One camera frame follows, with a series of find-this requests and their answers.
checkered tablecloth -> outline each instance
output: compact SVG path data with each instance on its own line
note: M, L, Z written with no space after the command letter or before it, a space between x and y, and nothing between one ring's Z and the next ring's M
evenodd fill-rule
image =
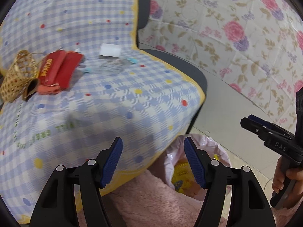
M17 0L1 25L8 69L19 50L80 48L81 67L100 64L101 43L138 63L116 76L76 69L71 88L6 103L0 116L0 194L29 218L53 169L81 165L116 136L123 153L106 194L145 170L188 124L204 94L188 76L135 46L137 0Z

floral wall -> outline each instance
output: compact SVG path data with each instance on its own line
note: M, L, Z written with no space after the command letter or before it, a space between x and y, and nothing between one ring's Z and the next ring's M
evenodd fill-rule
M139 35L141 43L211 72L294 132L302 31L284 0L151 0Z

pink flower print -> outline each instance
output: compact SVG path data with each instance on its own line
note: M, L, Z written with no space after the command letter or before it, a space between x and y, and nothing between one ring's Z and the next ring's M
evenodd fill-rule
M253 98L256 95L257 91L255 88L250 88L250 91L247 95L248 98Z
M156 0L151 0L149 14L153 14L159 8L159 4Z
M232 70L230 68L223 68L220 70L220 76L221 76L221 78L224 78L225 74L229 74L231 72L232 72Z
M281 36L281 39L285 40L286 39L286 33L282 32L282 31L279 31L279 34Z
M230 87L232 87L234 90L236 90L237 92L241 93L241 88L239 87L239 85L237 85L236 83L232 83L229 85Z
M243 27L236 21L230 21L225 24L224 32L228 40L238 42L245 36Z
M290 86L290 85L287 87L287 92L288 92L289 94L291 94L291 86Z
M218 31L218 30L215 30L215 33L214 33L214 36L218 39L221 39L222 38L222 35L221 33Z
M173 54L175 54L175 53L177 53L178 51L179 51L179 46L177 45L177 44L172 44L172 46L174 47L173 49L172 49L172 53Z
M297 33L297 41L298 41L298 44L299 44L299 48L301 50L303 50L303 32L302 31L298 31L298 33Z
M287 118L280 119L280 120L279 120L279 125L281 125L282 123L285 123L285 122L287 122Z
M303 88L303 80L298 80L294 84L294 93L296 94L301 88Z
M156 49L165 51L165 48L164 48L163 46L161 46L161 45L157 45L157 46L156 46Z
M277 89L284 89L284 88L286 88L286 86L287 86L287 83L286 83L285 79L283 79L282 83L277 85Z
M205 30L204 30L204 31L201 31L201 32L199 33L199 35L200 35L201 37L208 37L210 34L212 34L212 29L209 28L208 26L205 27Z
M284 20L284 14L278 7L278 4L275 0L262 0L262 2L271 11L273 17L280 21Z
M150 43L152 39L154 39L154 35L151 35L149 36L147 39L146 39L146 42Z
M278 4L275 0L261 0L269 10L278 10Z
M283 10L288 10L288 3L285 2L284 0L282 0L282 3L283 3L282 9L283 9Z

plastic bag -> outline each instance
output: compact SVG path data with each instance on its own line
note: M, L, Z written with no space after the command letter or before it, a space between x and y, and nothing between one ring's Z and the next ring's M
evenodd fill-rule
M125 68L132 65L132 62L127 59L110 59L101 60L100 65L90 66L80 69L83 73L95 73L103 76L116 75L124 71Z
M164 183L166 183L172 189L175 186L172 183L172 178L174 175L175 165L181 161L186 161L186 155L184 152L184 139L190 136L198 149L205 150L210 158L218 159L223 165L231 167L231 162L229 160L227 152L224 148L215 142L212 138L200 134L187 134L178 136L172 144L160 155L160 157L149 167L150 172L155 176L160 178ZM200 189L194 199L204 200L206 191ZM226 187L226 195L231 191L231 186Z

bamboo basket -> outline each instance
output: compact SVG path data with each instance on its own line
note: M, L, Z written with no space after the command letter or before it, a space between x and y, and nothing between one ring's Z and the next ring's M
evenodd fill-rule
M2 99L5 102L17 99L27 83L38 77L39 65L29 51L19 51L0 87Z

